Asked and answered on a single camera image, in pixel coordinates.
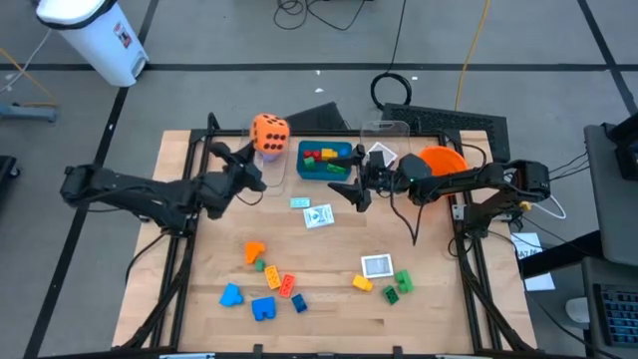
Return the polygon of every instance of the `gray floor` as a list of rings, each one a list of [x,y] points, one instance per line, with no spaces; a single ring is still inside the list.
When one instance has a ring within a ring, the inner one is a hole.
[[[122,0],[130,22],[140,29],[150,0]],[[632,0],[588,0],[619,64],[638,63]],[[315,11],[345,24],[357,1],[318,3]],[[460,63],[479,21],[481,2],[408,0],[399,63]],[[384,63],[394,45],[401,6],[367,3],[345,33],[309,18],[297,31],[272,24],[275,0],[159,1],[145,47],[156,64]],[[281,22],[291,25],[298,19]],[[25,61],[45,29],[27,1],[13,1],[0,13],[0,47]],[[604,64],[577,2],[494,0],[478,42],[474,63]],[[84,60],[57,34],[36,57],[37,64],[77,64]],[[459,73],[401,72],[412,81],[413,104],[454,107]],[[0,72],[5,79],[9,72]],[[160,135],[169,129],[203,127],[214,111],[224,128],[240,128],[260,112],[293,114],[335,101],[353,126],[377,120],[369,84],[378,71],[146,72],[126,98],[106,166],[149,176]],[[23,175],[0,215],[0,350],[19,357],[29,340],[73,211],[58,190],[66,165],[90,162],[118,89],[92,71],[34,71],[58,98],[55,125],[0,122],[0,154],[19,158]],[[622,74],[638,91],[638,74]],[[401,102],[394,83],[380,86],[380,98]],[[27,80],[0,101],[44,100]],[[624,120],[627,110],[605,72],[469,72],[461,109],[506,116],[512,156],[556,167],[584,151],[582,127]],[[568,212],[559,221],[533,211],[530,218],[571,238],[596,228],[591,183],[586,173],[552,185]],[[41,355],[108,349],[124,293],[124,271],[132,257],[139,224],[125,213],[89,214],[54,312]],[[529,225],[526,230],[534,231]],[[545,243],[557,241],[544,233]],[[559,320],[566,299],[582,294],[580,269],[556,271],[557,290],[534,296]],[[551,353],[582,354],[530,304],[539,346]]]

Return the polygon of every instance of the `keyboard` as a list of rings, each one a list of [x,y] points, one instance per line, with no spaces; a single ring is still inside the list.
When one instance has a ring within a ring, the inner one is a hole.
[[[594,296],[607,345],[638,348],[638,287],[594,284]]]
[[[487,133],[489,149],[495,162],[509,161],[507,119],[456,111],[416,106],[386,104],[382,120],[403,121],[417,133],[442,130],[483,130]]]

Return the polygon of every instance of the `green block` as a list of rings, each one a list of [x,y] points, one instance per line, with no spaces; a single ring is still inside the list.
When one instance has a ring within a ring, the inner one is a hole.
[[[326,167],[326,170],[334,174],[344,174],[346,172],[346,169],[341,168],[339,166],[332,165],[332,164],[328,164],[328,166]]]
[[[397,294],[397,291],[392,285],[388,285],[387,287],[383,288],[383,295],[386,297],[386,299],[388,299],[390,305],[399,301],[399,294]]]
[[[314,170],[315,169],[315,159],[307,158],[303,159],[304,165],[306,165],[306,170]]]
[[[263,271],[265,267],[266,267],[266,262],[263,261],[263,259],[257,258],[257,260],[255,260],[255,269],[257,269],[258,271]]]
[[[395,279],[397,279],[397,283],[399,283],[397,287],[399,288],[400,292],[410,293],[411,291],[415,290],[415,286],[412,284],[412,278],[410,278],[408,270],[404,269],[396,273]]]

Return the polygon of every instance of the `orange plate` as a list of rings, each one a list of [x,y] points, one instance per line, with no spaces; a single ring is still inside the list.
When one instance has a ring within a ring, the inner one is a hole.
[[[443,146],[426,147],[419,157],[430,166],[433,176],[444,176],[468,169],[468,163],[463,156]]]

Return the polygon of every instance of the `wooden board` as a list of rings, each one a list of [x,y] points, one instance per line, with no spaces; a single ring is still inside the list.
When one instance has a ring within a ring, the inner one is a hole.
[[[188,134],[164,133],[156,180],[180,177]],[[477,145],[489,154],[483,132],[462,132],[462,138],[464,143]],[[234,137],[214,140],[224,141],[232,149],[238,149],[245,141]],[[179,350],[249,352],[253,344],[261,343],[266,352],[286,353],[390,353],[394,345],[415,354],[471,353],[459,266],[447,253],[453,237],[448,202],[440,199],[424,208],[419,239],[412,246],[408,229],[392,213],[388,199],[373,194],[368,211],[357,213],[325,182],[302,180],[295,169],[295,149],[302,140],[319,139],[292,138],[285,169],[279,175],[265,175],[269,185],[276,184],[278,176],[283,177],[282,184],[270,188],[260,204],[248,206],[234,200],[221,220],[203,217],[199,222]],[[321,140],[353,144],[359,141]],[[435,139],[410,138],[408,143],[403,139],[393,146],[401,156],[436,144]],[[471,166],[480,166],[478,151],[465,152]],[[220,166],[221,161],[213,158],[208,169],[215,171]],[[473,193],[476,201],[489,194],[487,189]],[[253,193],[242,196],[248,201],[257,199]],[[302,211],[289,208],[289,198],[295,196],[310,197],[312,205],[330,203],[335,224],[306,229]],[[418,208],[404,195],[397,197],[396,207],[410,223],[416,223]],[[493,224],[491,229],[509,236],[504,224]],[[153,224],[143,224],[137,250],[158,232]],[[290,299],[268,288],[262,272],[244,263],[244,243],[250,240],[266,244],[263,258],[268,265],[276,265],[281,276],[296,276],[294,292],[303,295],[307,312],[297,314]],[[483,248],[495,304],[519,335],[535,346],[511,244],[491,236],[483,241]],[[129,339],[156,304],[166,249],[167,241],[140,258],[132,270],[114,345]],[[381,289],[395,284],[394,278],[373,279],[372,292],[363,292],[351,284],[354,275],[362,271],[360,257],[381,253],[392,255],[395,270],[408,269],[416,287],[413,293],[400,295],[393,306],[387,303]],[[218,304],[228,282],[241,286],[244,305],[226,308]],[[256,322],[250,301],[263,296],[275,297],[277,317]],[[483,311],[479,304],[478,307],[483,346],[489,347]],[[170,321],[167,324],[164,328],[170,327]]]

